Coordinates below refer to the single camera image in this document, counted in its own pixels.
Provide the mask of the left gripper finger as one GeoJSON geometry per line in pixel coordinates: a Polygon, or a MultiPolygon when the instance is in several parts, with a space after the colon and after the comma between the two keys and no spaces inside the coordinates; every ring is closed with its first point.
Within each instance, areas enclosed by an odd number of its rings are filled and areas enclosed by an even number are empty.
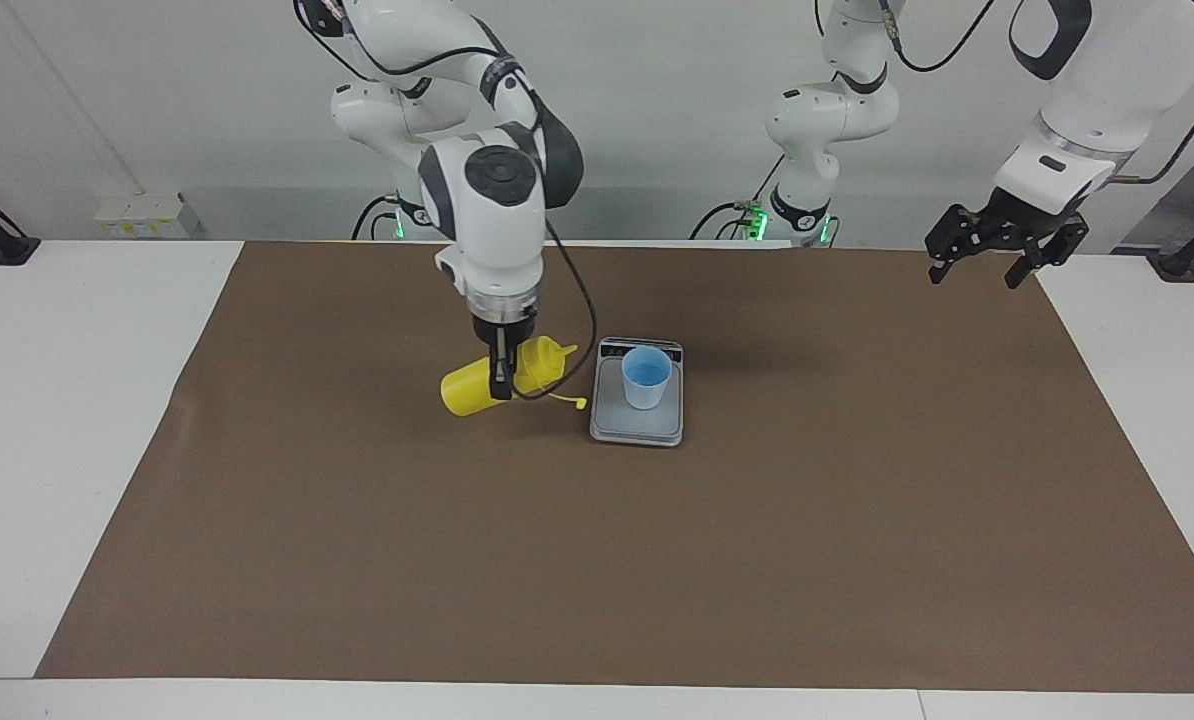
{"type": "Polygon", "coordinates": [[[927,233],[925,247],[933,265],[929,278],[933,284],[941,284],[952,265],[962,259],[961,247],[968,236],[968,210],[955,204],[944,210],[933,229],[927,233]]]}
{"type": "Polygon", "coordinates": [[[1072,215],[1059,224],[1057,230],[1045,238],[1044,242],[1036,238],[1024,236],[1021,256],[1013,263],[1005,273],[1005,283],[1010,290],[1017,290],[1030,273],[1045,266],[1060,266],[1067,263],[1073,251],[1081,246],[1089,233],[1089,224],[1082,215],[1072,215]]]}

